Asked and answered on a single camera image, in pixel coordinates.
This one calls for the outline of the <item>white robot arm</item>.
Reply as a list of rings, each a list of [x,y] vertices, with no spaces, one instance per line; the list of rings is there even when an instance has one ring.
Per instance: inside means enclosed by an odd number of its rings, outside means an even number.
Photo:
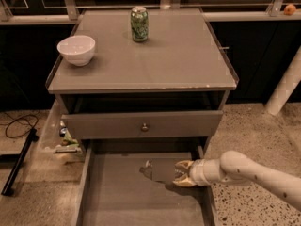
[[[236,185],[253,182],[290,206],[301,210],[301,179],[267,168],[246,155],[226,151],[217,159],[183,160],[175,164],[176,186]]]

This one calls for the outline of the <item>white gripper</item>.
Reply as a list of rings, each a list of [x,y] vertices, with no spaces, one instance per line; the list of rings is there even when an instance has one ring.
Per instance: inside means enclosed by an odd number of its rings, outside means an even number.
[[[189,170],[187,174],[176,177],[173,183],[176,186],[192,187],[192,186],[209,186],[211,183],[205,177],[205,159],[196,161],[183,160],[175,164],[175,169],[180,171]]]

